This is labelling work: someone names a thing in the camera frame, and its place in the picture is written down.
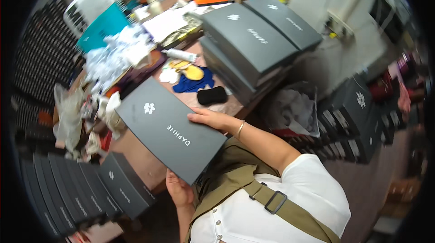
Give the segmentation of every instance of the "woman's hand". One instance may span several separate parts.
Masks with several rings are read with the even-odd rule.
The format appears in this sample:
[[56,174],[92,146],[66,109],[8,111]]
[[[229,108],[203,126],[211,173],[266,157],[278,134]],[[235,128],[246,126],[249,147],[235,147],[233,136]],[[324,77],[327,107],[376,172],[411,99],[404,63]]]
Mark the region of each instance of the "woman's hand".
[[192,110],[194,110],[196,114],[188,114],[190,121],[208,125],[224,133],[229,132],[234,135],[234,131],[237,131],[242,124],[241,120],[224,113],[196,107],[193,107]]
[[179,179],[171,170],[166,170],[166,188],[177,208],[189,206],[193,202],[192,188]]

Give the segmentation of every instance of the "white shirt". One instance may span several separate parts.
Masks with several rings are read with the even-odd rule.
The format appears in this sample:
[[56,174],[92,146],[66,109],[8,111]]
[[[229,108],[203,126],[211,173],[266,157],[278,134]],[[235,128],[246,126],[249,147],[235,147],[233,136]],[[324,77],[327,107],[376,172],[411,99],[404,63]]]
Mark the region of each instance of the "white shirt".
[[[351,212],[345,192],[328,173],[318,157],[302,154],[282,173],[254,176],[307,210],[340,238]],[[192,226],[191,243],[283,243],[323,242],[297,229],[278,215],[272,215],[244,189],[200,216]]]

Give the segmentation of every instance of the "woman's arm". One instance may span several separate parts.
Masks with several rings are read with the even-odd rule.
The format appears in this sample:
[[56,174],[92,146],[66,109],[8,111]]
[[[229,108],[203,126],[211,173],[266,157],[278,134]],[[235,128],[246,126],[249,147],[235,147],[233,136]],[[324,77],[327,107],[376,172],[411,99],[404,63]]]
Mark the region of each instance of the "woman's arm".
[[189,232],[190,222],[192,221],[195,208],[192,204],[183,207],[177,207],[178,225],[180,226],[180,243],[184,242],[186,235]]
[[280,174],[301,154],[281,138],[246,122],[238,136],[237,132],[243,123],[240,119],[208,109],[193,108],[193,110],[196,114],[189,114],[189,120],[232,134],[258,158],[277,169]]
[[190,222],[195,213],[195,208],[192,204],[193,191],[185,181],[179,179],[171,170],[166,171],[166,188],[177,208],[180,243],[184,243],[189,231]]

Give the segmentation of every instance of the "bangle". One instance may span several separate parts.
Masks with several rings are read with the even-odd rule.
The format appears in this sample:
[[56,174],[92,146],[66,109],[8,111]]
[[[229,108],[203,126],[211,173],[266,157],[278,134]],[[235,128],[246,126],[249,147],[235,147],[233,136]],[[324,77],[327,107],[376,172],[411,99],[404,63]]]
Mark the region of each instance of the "bangle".
[[240,138],[240,131],[242,131],[243,125],[244,125],[244,120],[242,120],[242,125],[240,125],[240,128],[239,128],[239,130],[237,131],[237,137],[236,137],[237,139]]

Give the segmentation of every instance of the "white bottle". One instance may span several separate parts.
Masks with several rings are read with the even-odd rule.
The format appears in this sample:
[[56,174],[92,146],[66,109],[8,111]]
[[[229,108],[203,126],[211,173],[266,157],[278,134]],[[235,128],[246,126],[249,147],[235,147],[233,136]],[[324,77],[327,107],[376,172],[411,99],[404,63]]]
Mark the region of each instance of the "white bottle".
[[163,12],[162,6],[158,0],[147,0],[148,3],[148,12],[152,16],[159,15]]
[[164,49],[161,52],[166,54],[166,56],[168,57],[189,61],[191,63],[195,63],[195,60],[198,57],[198,55],[194,53],[190,53],[179,49],[169,49],[169,50]]

